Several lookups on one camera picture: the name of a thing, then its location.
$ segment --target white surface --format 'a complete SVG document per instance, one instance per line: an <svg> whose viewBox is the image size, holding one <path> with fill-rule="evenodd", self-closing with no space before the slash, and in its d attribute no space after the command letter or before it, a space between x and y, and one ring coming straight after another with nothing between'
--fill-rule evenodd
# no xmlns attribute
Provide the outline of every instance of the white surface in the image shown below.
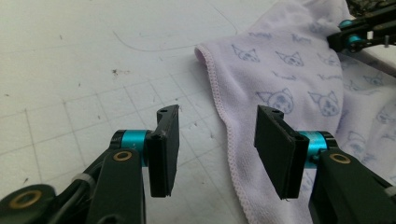
<svg viewBox="0 0 396 224"><path fill-rule="evenodd" d="M274 1L2 1L0 198L47 183L61 192L118 129L156 127L179 104L172 197L148 223L246 223L226 136L194 45L246 30Z"/></svg>

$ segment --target patterned fabric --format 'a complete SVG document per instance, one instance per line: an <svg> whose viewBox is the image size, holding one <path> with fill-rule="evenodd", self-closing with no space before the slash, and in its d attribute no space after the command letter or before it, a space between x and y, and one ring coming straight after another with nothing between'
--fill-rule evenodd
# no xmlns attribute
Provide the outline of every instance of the patterned fabric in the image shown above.
<svg viewBox="0 0 396 224"><path fill-rule="evenodd" d="M326 37L349 19L344 1L281 1L246 32L197 46L228 134L233 185L249 223L311 223L315 170L281 201L253 146L257 105L296 131L327 131L345 152L396 182L396 78L365 53L336 54Z"/></svg>

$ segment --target folded fabric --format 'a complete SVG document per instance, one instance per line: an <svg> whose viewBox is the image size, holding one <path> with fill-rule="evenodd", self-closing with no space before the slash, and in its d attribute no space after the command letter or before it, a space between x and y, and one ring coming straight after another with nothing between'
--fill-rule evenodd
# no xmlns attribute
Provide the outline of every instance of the folded fabric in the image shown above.
<svg viewBox="0 0 396 224"><path fill-rule="evenodd" d="M329 49L326 37L346 19L341 0L280 1L246 32L196 47L226 124L233 186L249 223L311 223L315 179L315 170L305 170L299 199L279 200L253 146L257 105L281 110L296 131L333 134L341 149L396 182L396 78L373 68L378 60Z"/></svg>

